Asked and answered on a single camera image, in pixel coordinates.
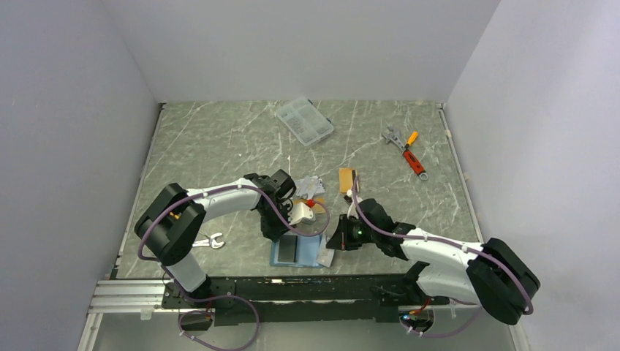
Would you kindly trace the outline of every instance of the gray marble surface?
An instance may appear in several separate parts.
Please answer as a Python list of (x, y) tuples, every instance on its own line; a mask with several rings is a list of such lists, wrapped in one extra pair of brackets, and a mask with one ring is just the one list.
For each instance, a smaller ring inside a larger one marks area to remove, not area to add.
[[(448, 238), (477, 240), (433, 102), (315, 101), (318, 110), (333, 122), (335, 131), (309, 148), (302, 146), (275, 117), (276, 109), (284, 103), (165, 105), (131, 219), (132, 228), (166, 184), (205, 188), (247, 173), (271, 175), (281, 168), (294, 179), (317, 175), (325, 182), (325, 202), (332, 213), (326, 233), (331, 235), (338, 215), (347, 210), (339, 194), (338, 171), (340, 167), (353, 167), (361, 177), (360, 196), (377, 199), (393, 220), (416, 224)], [(388, 124), (400, 128), (405, 138), (414, 130), (420, 133), (411, 151), (428, 172), (428, 181), (421, 181), (412, 172), (393, 144), (385, 144), (380, 133)], [(201, 227), (207, 235), (224, 233), (222, 240), (226, 241), (219, 250), (192, 250), (210, 276), (402, 273), (411, 267), (411, 263), (384, 256), (374, 245), (336, 252), (330, 268), (272, 267), (271, 241), (261, 235), (259, 219), (255, 211), (244, 211), (221, 216)], [(138, 237), (130, 233), (118, 277), (160, 277), (157, 264), (137, 258), (138, 242)]]

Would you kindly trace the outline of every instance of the white wall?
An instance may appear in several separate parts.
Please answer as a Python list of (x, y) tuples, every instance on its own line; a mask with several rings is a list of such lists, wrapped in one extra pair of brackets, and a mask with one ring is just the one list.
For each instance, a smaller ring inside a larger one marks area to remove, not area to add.
[(0, 350), (75, 350), (157, 105), (99, 0), (0, 6)]
[(620, 350), (620, 2), (503, 0), (448, 100), (486, 238), (538, 275), (533, 350)]
[(160, 102), (445, 101), (499, 0), (104, 0)]

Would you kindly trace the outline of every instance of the white object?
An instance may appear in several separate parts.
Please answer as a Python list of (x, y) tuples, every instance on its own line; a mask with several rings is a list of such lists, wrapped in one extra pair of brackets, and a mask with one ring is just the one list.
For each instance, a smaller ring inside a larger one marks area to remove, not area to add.
[(166, 268), (170, 270), (176, 281), (181, 284), (188, 293), (196, 290), (197, 287), (207, 280), (207, 275), (198, 265), (198, 261), (196, 261), (196, 258), (191, 252), (174, 265), (167, 265)]
[(231, 212), (242, 210), (249, 211), (256, 207), (258, 200), (260, 200), (260, 194), (250, 189), (239, 189), (242, 185), (256, 186), (252, 183), (252, 181), (245, 178), (239, 178), (237, 181), (232, 183), (212, 186), (210, 188), (187, 189), (187, 194), (188, 196), (192, 196), (194, 194), (198, 194), (199, 192), (210, 192), (213, 189), (218, 189), (229, 185), (235, 185), (237, 187), (226, 192), (220, 192), (218, 194), (208, 195), (207, 197), (194, 200), (197, 204), (203, 206), (205, 211), (207, 211), (203, 223)]
[[(347, 190), (347, 196), (353, 198), (353, 191), (351, 189)], [(357, 196), (356, 197), (358, 200), (358, 203), (362, 202), (362, 198)], [(347, 218), (348, 217), (358, 217), (358, 212), (355, 209), (355, 203), (351, 202), (351, 205), (349, 205), (349, 208), (347, 209)]]
[(304, 146), (310, 146), (333, 132), (333, 125), (308, 99), (300, 98), (276, 110), (276, 116)]
[(443, 238), (457, 243), (460, 248), (448, 246), (436, 241), (405, 240), (401, 247), (411, 261), (423, 261), (429, 264), (420, 273), (417, 284), (428, 296), (450, 296), (461, 301), (480, 304), (474, 287), (467, 276), (467, 261), (477, 257), (476, 254), (464, 252), (464, 248), (482, 251), (480, 243), (465, 243), (430, 234), (420, 228), (410, 230), (407, 235), (419, 235), (425, 238)]
[(325, 186), (318, 175), (307, 175), (304, 179), (295, 181), (297, 191), (295, 195), (302, 199), (312, 199), (315, 195), (325, 193)]
[(290, 224), (314, 223), (314, 212), (305, 203), (296, 203), (290, 213)]
[(322, 235), (323, 237), (321, 238), (321, 244), (319, 246), (319, 252), (317, 253), (316, 261), (320, 265), (323, 265), (325, 267), (331, 267), (331, 263), (333, 261), (334, 250), (327, 248), (327, 243), (328, 243), (327, 234), (323, 233)]
[(222, 236), (221, 233), (215, 233), (206, 239), (194, 241), (194, 243), (192, 244), (192, 247), (205, 246), (205, 247), (211, 247), (212, 249), (219, 249), (222, 246), (224, 246), (224, 244), (226, 244), (224, 241), (220, 241), (220, 242), (216, 241), (216, 239), (219, 238), (220, 236)]

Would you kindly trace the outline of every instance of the purple cable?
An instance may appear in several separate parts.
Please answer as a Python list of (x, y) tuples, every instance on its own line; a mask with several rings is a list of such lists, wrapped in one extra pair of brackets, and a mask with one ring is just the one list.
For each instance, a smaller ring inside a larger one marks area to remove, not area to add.
[[(377, 231), (378, 233), (381, 233), (383, 235), (389, 236), (389, 237), (393, 237), (393, 238), (403, 238), (403, 239), (409, 239), (409, 240), (425, 240), (425, 238), (421, 235), (402, 235), (402, 234), (395, 234), (395, 233), (390, 233), (387, 232), (385, 230), (382, 230), (380, 228), (378, 228), (376, 225), (372, 224), (368, 218), (366, 218), (366, 215), (364, 215), (362, 209), (360, 208), (360, 205), (358, 203), (358, 184), (360, 181), (360, 176), (358, 175), (357, 177), (355, 177), (355, 179), (353, 180), (353, 187), (352, 187), (352, 192), (353, 192), (353, 203), (355, 204), (355, 209), (358, 212), (358, 215), (360, 216), (360, 218), (373, 230)], [(430, 241), (436, 241), (439, 243), (443, 243), (443, 244), (447, 244), (450, 246), (453, 246), (457, 249), (461, 249), (461, 245), (448, 240), (446, 238), (437, 238), (434, 236), (429, 236), (428, 240)], [(529, 298), (529, 295), (527, 295), (527, 291), (525, 291), (525, 288), (523, 287), (523, 285), (521, 284), (521, 282), (519, 281), (519, 279), (517, 279), (517, 277), (515, 276), (515, 274), (510, 271), (510, 269), (504, 264), (501, 263), (498, 259), (496, 259), (495, 257), (486, 254), (484, 252), (478, 251), (476, 249), (470, 249), (467, 248), (468, 252), (471, 252), (472, 254), (477, 254), (478, 256), (481, 256), (493, 263), (495, 263), (499, 268), (501, 268), (509, 277), (510, 280), (513, 281), (513, 283), (515, 284), (515, 286), (517, 287), (517, 289), (519, 290), (519, 292), (522, 294), (523, 299), (525, 300), (525, 303), (527, 305), (527, 310), (523, 312), (523, 314), (528, 315), (528, 314), (532, 314), (534, 312), (534, 306), (532, 305), (532, 300), (531, 298)], [(478, 314), (475, 314), (474, 317), (471, 318), (471, 320), (468, 320), (467, 323), (465, 323), (465, 325), (469, 325), (471, 324), (471, 322), (478, 316)], [(460, 333), (463, 329), (459, 328), (457, 329), (458, 333)], [(447, 333), (445, 334), (445, 336), (429, 336), (429, 337), (448, 337), (448, 336), (452, 336), (455, 335), (454, 333)]]
[(477, 305), (477, 303), (461, 301), (461, 300), (458, 300), (457, 298), (450, 298), (450, 300), (452, 300), (452, 301), (454, 301), (456, 303), (460, 303), (461, 305), (467, 305), (467, 306)]
[[(276, 215), (278, 216), (278, 218), (280, 218), (282, 223), (284, 223), (284, 225), (286, 225), (286, 227), (290, 231), (295, 233), (295, 234), (298, 234), (298, 235), (301, 235), (301, 236), (316, 236), (316, 235), (319, 235), (320, 233), (323, 233), (328, 228), (329, 220), (330, 220), (330, 212), (329, 212), (328, 208), (325, 205), (323, 205), (321, 202), (319, 202), (319, 201), (314, 201), (314, 203), (320, 205), (325, 210), (325, 215), (327, 216), (327, 219), (325, 220), (325, 225), (323, 226), (323, 228), (321, 230), (319, 230), (316, 233), (304, 233), (304, 232), (302, 232), (302, 231), (292, 227), (289, 224), (289, 222), (286, 219), (284, 219), (284, 217), (280, 214), (280, 211), (278, 211), (278, 207), (276, 206), (276, 204), (273, 203), (273, 201), (269, 198), (269, 195), (267, 195), (264, 191), (262, 191), (261, 189), (258, 189), (255, 186), (249, 186), (249, 185), (241, 185), (241, 188), (254, 190), (254, 191), (258, 192), (259, 194), (261, 194), (267, 200), (267, 202), (269, 203), (269, 206), (271, 206), (271, 208), (273, 209), (273, 212), (276, 213)], [(228, 190), (234, 190), (234, 189), (238, 189), (238, 186), (237, 185), (228, 185), (228, 186), (223, 186), (223, 187), (218, 188), (218, 189), (213, 189), (213, 190), (209, 191), (208, 194), (209, 195), (214, 195), (214, 194), (219, 194), (220, 192), (227, 192)], [(163, 212), (161, 212), (159, 214), (159, 216), (157, 218), (155, 218), (155, 220), (153, 221), (151, 226), (146, 230), (146, 232), (144, 232), (144, 236), (142, 237), (142, 240), (140, 240), (140, 244), (138, 244), (138, 247), (137, 247), (137, 256), (141, 260), (157, 261), (156, 257), (148, 257), (148, 256), (145, 256), (142, 253), (142, 250), (144, 249), (144, 245), (146, 244), (146, 241), (147, 241), (148, 237), (151, 235), (151, 232), (153, 231), (153, 229), (155, 229), (155, 227), (162, 221), (162, 219), (164, 219), (164, 217), (166, 217), (173, 209), (179, 207), (181, 204), (184, 204), (184, 203), (186, 203), (188, 201), (196, 200), (196, 199), (204, 197), (204, 196), (205, 196), (205, 193), (199, 192), (198, 194), (194, 194), (192, 196), (184, 197), (184, 198), (180, 199), (179, 201), (173, 203), (172, 205), (168, 206)]]
[[(473, 316), (471, 316), (467, 322), (463, 323), (463, 325), (461, 325), (460, 327), (456, 328), (455, 330), (449, 332), (449, 333), (443, 333), (443, 334), (427, 334), (427, 333), (422, 333), (420, 331), (412, 331), (414, 333), (417, 333), (418, 336), (422, 337), (422, 338), (430, 338), (430, 339), (441, 339), (441, 338), (449, 338), (451, 336), (455, 336), (456, 334), (464, 331), (465, 329), (467, 329), (475, 320), (476, 318), (478, 318), (478, 316), (480, 315), (480, 312), (482, 311), (482, 308), (479, 308), (476, 310), (476, 313), (474, 313)], [(401, 321), (401, 325), (407, 329), (407, 331), (409, 331), (409, 326), (405, 325), (403, 323), (403, 321)]]
[[(140, 244), (138, 244), (137, 247), (137, 256), (141, 259), (141, 260), (146, 260), (146, 261), (154, 261), (154, 262), (159, 262), (159, 260), (157, 259), (157, 257), (148, 257), (145, 256), (142, 251), (144, 250), (144, 245), (146, 243), (146, 241), (148, 240), (148, 237), (151, 236), (151, 233), (153, 232), (153, 229), (162, 221), (162, 219), (164, 219), (164, 217), (166, 217), (172, 210), (174, 210), (175, 208), (179, 207), (180, 205), (189, 202), (191, 200), (195, 200), (201, 197), (205, 197), (205, 196), (209, 196), (209, 195), (214, 195), (214, 194), (218, 194), (220, 192), (226, 192), (228, 190), (233, 190), (233, 189), (238, 189), (239, 186), (238, 185), (229, 185), (229, 186), (223, 186), (221, 188), (218, 189), (213, 189), (207, 193), (204, 192), (200, 192), (198, 194), (194, 194), (192, 196), (188, 196), (188, 197), (184, 197), (182, 199), (180, 199), (179, 201), (173, 203), (172, 205), (168, 206), (163, 212), (161, 212), (159, 214), (159, 216), (157, 218), (155, 218), (155, 220), (153, 221), (153, 223), (151, 223), (151, 226), (148, 227), (148, 229), (144, 232), (144, 235), (142, 237), (142, 239), (140, 240)], [(286, 225), (286, 227), (294, 232), (295, 234), (301, 235), (301, 236), (315, 236), (315, 235), (319, 235), (320, 233), (323, 233), (328, 225), (329, 225), (329, 219), (330, 219), (330, 213), (328, 208), (323, 205), (321, 202), (315, 201), (315, 203), (319, 204), (321, 207), (323, 207), (323, 209), (325, 210), (325, 215), (327, 216), (327, 219), (325, 220), (325, 226), (323, 226), (323, 228), (316, 232), (316, 233), (304, 233), (300, 230), (297, 230), (296, 228), (292, 227), (289, 222), (284, 219), (284, 217), (280, 214), (280, 212), (278, 211), (278, 207), (276, 206), (275, 203), (273, 203), (273, 201), (269, 198), (269, 196), (262, 191), (261, 189), (258, 189), (255, 186), (249, 186), (249, 185), (241, 185), (241, 188), (243, 189), (250, 189), (250, 190), (254, 190), (256, 192), (258, 192), (259, 194), (261, 194), (261, 196), (263, 196), (267, 202), (269, 203), (269, 205), (271, 206), (271, 208), (273, 209), (274, 212), (276, 212), (276, 215), (278, 216), (278, 218), (282, 221), (282, 223), (284, 223), (284, 225)], [(256, 310), (256, 308), (254, 307), (254, 305), (252, 305), (252, 303), (248, 300), (246, 300), (245, 298), (242, 298), (240, 296), (235, 296), (235, 295), (220, 295), (220, 296), (214, 296), (211, 298), (203, 298), (203, 299), (196, 299), (196, 298), (191, 298), (189, 297), (189, 295), (187, 295), (187, 292), (185, 291), (185, 289), (181, 286), (181, 284), (179, 284), (175, 277), (172, 275), (172, 272), (170, 272), (164, 265), (161, 265), (162, 269), (168, 274), (168, 276), (170, 276), (170, 278), (175, 282), (175, 284), (177, 285), (179, 291), (181, 292), (182, 296), (191, 302), (208, 302), (208, 301), (215, 301), (215, 300), (221, 300), (224, 298), (232, 298), (235, 300), (239, 300), (245, 304), (247, 304), (248, 306), (250, 306), (250, 309), (252, 309), (252, 311), (254, 312), (254, 316), (256, 317), (256, 328), (254, 329), (254, 334), (252, 334), (252, 337), (250, 338), (250, 340), (245, 343), (245, 345), (238, 347), (236, 349), (222, 349), (220, 347), (217, 347), (215, 345), (209, 344), (203, 340), (200, 340), (194, 336), (189, 335), (186, 331), (183, 330), (183, 328), (181, 327), (181, 321), (182, 319), (188, 315), (188, 314), (205, 314), (205, 315), (211, 315), (209, 312), (205, 312), (205, 311), (200, 311), (200, 310), (193, 310), (190, 312), (186, 312), (184, 314), (181, 315), (181, 317), (178, 319), (178, 329), (181, 331), (181, 335), (191, 339), (192, 341), (195, 341), (205, 347), (208, 347), (212, 350), (216, 350), (216, 351), (241, 351), (246, 349), (248, 346), (250, 346), (258, 337), (258, 331), (260, 329), (260, 320), (259, 320), (259, 316), (258, 316), (258, 311)]]

